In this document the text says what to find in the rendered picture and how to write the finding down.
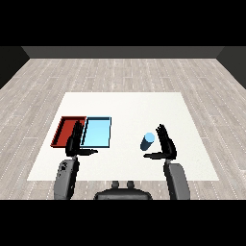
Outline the light blue shallow open box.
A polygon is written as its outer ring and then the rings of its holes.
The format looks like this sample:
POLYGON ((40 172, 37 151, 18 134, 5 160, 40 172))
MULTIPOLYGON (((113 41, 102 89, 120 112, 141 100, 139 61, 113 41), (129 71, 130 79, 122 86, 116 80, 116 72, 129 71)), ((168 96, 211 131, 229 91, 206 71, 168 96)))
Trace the light blue shallow open box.
POLYGON ((82 148, 109 148, 111 140, 111 118, 89 116, 83 130, 82 148))

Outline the dark grey robot body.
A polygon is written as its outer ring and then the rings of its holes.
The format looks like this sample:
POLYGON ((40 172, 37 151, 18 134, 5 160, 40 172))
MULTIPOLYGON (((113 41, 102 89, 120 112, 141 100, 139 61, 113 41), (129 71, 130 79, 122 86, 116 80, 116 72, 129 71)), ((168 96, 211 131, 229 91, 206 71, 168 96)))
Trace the dark grey robot body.
POLYGON ((119 181, 113 181, 110 189, 97 192, 94 200, 152 200, 149 192, 135 188, 133 181, 127 181, 126 188, 119 187, 119 181))

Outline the red shallow open box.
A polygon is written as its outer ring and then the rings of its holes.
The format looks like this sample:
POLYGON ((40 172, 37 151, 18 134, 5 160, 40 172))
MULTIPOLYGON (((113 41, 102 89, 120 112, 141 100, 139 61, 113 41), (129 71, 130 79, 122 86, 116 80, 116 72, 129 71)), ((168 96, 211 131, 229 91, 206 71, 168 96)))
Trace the red shallow open box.
POLYGON ((64 148, 68 138, 72 135, 75 123, 79 121, 85 125, 85 116, 63 116, 51 142, 53 148, 64 148))

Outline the small blue can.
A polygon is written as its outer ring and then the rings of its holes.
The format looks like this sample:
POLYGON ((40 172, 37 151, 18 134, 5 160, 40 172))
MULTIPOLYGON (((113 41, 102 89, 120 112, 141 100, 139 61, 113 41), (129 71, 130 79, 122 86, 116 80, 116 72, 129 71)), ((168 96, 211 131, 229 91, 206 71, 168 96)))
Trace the small blue can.
POLYGON ((140 149, 142 151, 146 151, 154 141, 155 141, 155 136, 152 133, 145 134, 140 143, 140 149))

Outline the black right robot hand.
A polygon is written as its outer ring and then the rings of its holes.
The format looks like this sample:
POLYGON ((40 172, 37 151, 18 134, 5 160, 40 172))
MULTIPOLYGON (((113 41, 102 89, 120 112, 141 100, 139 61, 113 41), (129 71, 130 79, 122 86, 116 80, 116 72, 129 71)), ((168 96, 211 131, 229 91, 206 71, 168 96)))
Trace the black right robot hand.
POLYGON ((177 150, 173 140, 169 137, 163 124, 160 124, 156 128, 156 132, 160 141, 160 152, 145 154, 144 158, 149 158, 152 160, 174 160, 177 157, 177 150))

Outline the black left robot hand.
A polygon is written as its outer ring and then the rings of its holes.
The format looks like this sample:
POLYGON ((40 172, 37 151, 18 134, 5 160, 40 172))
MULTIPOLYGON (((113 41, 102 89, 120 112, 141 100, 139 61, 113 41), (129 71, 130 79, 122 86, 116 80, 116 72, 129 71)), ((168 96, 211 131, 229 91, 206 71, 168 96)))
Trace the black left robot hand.
POLYGON ((81 149, 81 137, 84 126, 80 121, 76 121, 73 127, 71 136, 66 141, 65 153, 68 157, 79 156, 90 156, 97 153, 97 150, 93 149, 81 149))

